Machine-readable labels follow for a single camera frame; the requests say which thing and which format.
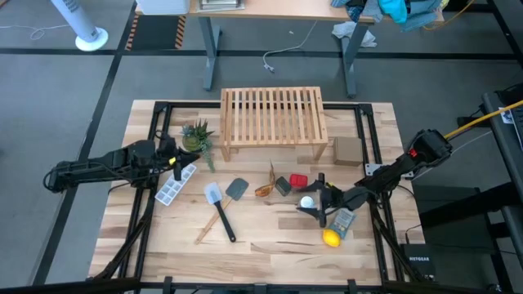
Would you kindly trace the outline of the brown cardboard box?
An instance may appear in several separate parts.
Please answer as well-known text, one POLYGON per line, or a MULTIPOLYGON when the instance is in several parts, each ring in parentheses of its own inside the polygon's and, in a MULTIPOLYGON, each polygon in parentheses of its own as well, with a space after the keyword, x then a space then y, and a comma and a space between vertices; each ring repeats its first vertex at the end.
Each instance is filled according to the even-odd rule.
POLYGON ((358 137, 335 137, 333 142, 335 165, 358 167, 363 163, 362 145, 358 137))

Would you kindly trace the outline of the wooden slatted shelf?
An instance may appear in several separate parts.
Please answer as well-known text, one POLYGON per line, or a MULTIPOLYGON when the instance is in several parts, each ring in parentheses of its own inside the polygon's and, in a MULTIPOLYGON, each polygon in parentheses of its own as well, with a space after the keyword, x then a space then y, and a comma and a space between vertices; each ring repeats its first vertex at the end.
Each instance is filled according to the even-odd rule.
POLYGON ((329 142, 319 87, 223 88, 219 146, 232 149, 310 146, 320 160, 329 142))

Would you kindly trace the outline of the smoked paprika tin red lid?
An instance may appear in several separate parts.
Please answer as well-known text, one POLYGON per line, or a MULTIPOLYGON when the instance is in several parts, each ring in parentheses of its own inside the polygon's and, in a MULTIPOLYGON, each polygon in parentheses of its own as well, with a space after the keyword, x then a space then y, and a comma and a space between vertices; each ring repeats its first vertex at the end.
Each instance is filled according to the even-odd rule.
POLYGON ((308 176, 302 174, 291 174, 289 176, 289 184, 293 189, 301 189, 308 186, 308 176))

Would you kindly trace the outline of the pile of clothes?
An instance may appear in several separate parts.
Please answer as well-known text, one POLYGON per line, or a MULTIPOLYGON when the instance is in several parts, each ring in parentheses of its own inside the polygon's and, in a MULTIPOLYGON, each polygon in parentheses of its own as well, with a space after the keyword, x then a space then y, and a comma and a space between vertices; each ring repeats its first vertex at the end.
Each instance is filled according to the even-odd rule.
POLYGON ((363 16, 380 22, 389 16, 402 32, 422 28, 438 18, 448 0, 330 0, 332 7, 344 7, 353 22, 363 16))

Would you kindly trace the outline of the potted succulent plant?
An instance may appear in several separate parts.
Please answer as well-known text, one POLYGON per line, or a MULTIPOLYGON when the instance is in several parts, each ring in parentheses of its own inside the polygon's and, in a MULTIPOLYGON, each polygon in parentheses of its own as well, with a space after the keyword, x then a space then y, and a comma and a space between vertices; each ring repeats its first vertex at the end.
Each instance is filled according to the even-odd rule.
POLYGON ((203 155, 211 173, 216 171, 212 160, 212 141, 209 139, 213 131, 208 130, 208 121, 200 119, 190 125, 185 123, 181 129, 182 144, 185 150, 203 155))

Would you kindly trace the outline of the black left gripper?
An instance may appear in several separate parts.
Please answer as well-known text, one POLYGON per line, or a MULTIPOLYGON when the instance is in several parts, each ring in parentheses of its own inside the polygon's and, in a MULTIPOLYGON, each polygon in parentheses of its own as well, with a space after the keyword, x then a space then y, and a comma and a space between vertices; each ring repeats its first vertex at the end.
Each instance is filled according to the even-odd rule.
POLYGON ((167 133, 156 133, 159 147, 156 150, 157 164, 161 172, 171 171, 174 180, 181 180, 182 163, 192 163, 200 158, 200 154, 180 151, 173 137, 167 133))

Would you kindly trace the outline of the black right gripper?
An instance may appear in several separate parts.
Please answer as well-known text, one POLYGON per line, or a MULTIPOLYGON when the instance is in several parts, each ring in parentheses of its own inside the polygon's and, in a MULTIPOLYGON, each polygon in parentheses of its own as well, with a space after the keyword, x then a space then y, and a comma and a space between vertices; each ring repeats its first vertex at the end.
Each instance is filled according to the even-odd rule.
POLYGON ((318 174, 318 179, 312 184, 299 188, 296 192, 305 193, 316 190, 320 192, 320 209, 297 207, 297 210, 313 216, 316 220, 319 220, 320 227, 325 228, 327 225, 327 216, 340 208, 346 207, 347 199, 344 199, 344 192, 342 190, 329 184, 325 180, 325 174, 323 172, 318 174))

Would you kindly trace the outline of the white box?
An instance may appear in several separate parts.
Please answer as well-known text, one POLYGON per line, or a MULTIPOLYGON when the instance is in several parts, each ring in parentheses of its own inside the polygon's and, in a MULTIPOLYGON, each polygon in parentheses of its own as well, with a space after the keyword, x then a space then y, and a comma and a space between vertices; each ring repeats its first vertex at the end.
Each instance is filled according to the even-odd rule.
POLYGON ((190 0, 136 0, 137 7, 146 15, 185 15, 190 0))

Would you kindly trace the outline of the yellow lemon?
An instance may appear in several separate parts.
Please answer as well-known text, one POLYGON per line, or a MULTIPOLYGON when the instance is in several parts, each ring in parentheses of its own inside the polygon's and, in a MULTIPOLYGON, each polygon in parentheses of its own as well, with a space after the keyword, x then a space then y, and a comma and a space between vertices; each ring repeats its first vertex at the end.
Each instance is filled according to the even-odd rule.
POLYGON ((330 247, 339 247, 342 241, 341 236, 333 229, 324 229, 322 239, 330 247))

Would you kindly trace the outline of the white spatula black handle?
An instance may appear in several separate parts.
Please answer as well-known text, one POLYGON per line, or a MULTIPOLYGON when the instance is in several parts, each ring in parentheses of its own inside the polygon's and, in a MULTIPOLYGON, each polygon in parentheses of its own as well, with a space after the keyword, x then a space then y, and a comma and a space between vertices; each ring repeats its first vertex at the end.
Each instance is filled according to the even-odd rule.
POLYGON ((219 186, 216 182, 210 183, 204 187, 204 193, 207 201, 214 205, 217 209, 217 212, 219 214, 219 217, 221 218, 221 222, 224 225, 224 228, 226 230, 226 233, 228 235, 229 240, 232 243, 236 242, 236 236, 233 231, 233 229, 230 226, 230 223, 226 217, 226 214, 223 210, 223 207, 221 205, 221 201, 223 199, 221 195, 221 191, 219 189, 219 186))

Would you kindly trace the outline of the stack of papers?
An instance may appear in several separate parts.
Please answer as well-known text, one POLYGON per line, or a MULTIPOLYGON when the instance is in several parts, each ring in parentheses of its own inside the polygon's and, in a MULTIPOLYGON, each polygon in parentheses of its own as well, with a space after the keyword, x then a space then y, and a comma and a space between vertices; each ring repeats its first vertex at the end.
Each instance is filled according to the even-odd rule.
POLYGON ((234 11, 244 8, 244 0, 199 0, 197 4, 197 11, 234 11))

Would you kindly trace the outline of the wooden desk grey legs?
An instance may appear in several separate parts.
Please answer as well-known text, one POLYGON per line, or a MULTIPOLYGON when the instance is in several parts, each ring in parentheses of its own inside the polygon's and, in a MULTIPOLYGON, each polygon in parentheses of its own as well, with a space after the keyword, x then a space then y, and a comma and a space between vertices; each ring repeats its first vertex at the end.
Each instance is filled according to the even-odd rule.
MULTIPOLYGON (((203 11, 200 0, 184 0, 187 8, 181 11, 181 16, 194 16, 199 19, 200 28, 207 51, 209 64, 205 69, 203 88, 212 88, 214 64, 217 58, 217 45, 221 33, 219 26, 211 23, 212 18, 254 18, 254 19, 286 19, 286 20, 329 20, 347 21, 349 16, 342 7, 332 7, 329 0, 241 0, 244 7, 229 11, 203 11)), ((360 49, 360 44, 368 27, 376 21, 371 16, 361 16, 352 37, 342 39, 342 72, 346 84, 346 95, 356 96, 354 60, 360 49)))

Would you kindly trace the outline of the white crumpled cloth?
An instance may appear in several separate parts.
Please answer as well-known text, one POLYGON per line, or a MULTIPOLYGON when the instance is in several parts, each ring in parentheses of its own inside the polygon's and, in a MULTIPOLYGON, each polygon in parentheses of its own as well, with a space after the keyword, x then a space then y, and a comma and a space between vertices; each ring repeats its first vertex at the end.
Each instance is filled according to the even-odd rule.
POLYGON ((348 38, 352 40, 357 28, 364 29, 364 36, 360 42, 360 47, 375 48, 377 46, 376 37, 369 32, 366 26, 357 24, 353 21, 346 21, 333 26, 332 35, 338 39, 348 38))

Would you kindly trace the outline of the green black pepper tin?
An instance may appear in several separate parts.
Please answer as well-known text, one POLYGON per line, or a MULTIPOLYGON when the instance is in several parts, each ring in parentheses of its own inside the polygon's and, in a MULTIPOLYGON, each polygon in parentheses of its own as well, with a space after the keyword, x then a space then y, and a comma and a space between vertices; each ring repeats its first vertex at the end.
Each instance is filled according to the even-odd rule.
POLYGON ((292 186, 290 183, 283 177, 280 176, 276 182, 275 182, 275 188, 279 191, 279 193, 285 197, 290 194, 292 191, 292 186))

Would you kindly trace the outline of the black mat hazard stripes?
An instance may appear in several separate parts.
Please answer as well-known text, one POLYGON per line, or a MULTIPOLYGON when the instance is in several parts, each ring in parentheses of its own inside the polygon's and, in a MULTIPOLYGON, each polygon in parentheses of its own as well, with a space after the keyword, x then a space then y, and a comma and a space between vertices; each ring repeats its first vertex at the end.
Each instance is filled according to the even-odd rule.
POLYGON ((134 15, 125 50, 181 49, 185 28, 185 16, 134 15))

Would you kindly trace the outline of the black Netgear switch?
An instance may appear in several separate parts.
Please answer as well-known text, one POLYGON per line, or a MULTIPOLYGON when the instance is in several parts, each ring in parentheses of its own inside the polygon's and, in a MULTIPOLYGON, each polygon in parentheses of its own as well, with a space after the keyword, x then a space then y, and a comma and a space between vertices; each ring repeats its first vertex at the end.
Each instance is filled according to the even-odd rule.
POLYGON ((410 243, 401 244, 400 247, 414 269, 424 278, 431 281, 436 280, 436 270, 433 264, 432 252, 428 245, 410 243))

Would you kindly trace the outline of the white ice cube tray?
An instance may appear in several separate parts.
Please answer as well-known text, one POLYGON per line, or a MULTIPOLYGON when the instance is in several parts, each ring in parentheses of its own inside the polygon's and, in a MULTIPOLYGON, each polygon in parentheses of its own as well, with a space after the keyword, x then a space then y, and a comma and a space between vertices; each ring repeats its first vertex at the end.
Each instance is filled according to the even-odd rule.
POLYGON ((169 206, 175 197, 181 192, 187 181, 193 176, 197 167, 191 163, 181 171, 181 179, 176 180, 174 175, 170 175, 159 189, 154 198, 164 206, 169 206))

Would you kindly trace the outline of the blue printed packet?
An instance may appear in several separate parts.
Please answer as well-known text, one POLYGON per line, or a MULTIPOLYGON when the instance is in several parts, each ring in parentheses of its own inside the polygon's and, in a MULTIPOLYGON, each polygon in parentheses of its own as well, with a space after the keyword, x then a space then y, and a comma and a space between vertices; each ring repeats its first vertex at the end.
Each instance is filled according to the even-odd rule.
POLYGON ((353 211, 347 208, 341 208, 337 211, 336 216, 330 223, 329 229, 337 233, 340 239, 344 239, 355 218, 356 214, 353 211))

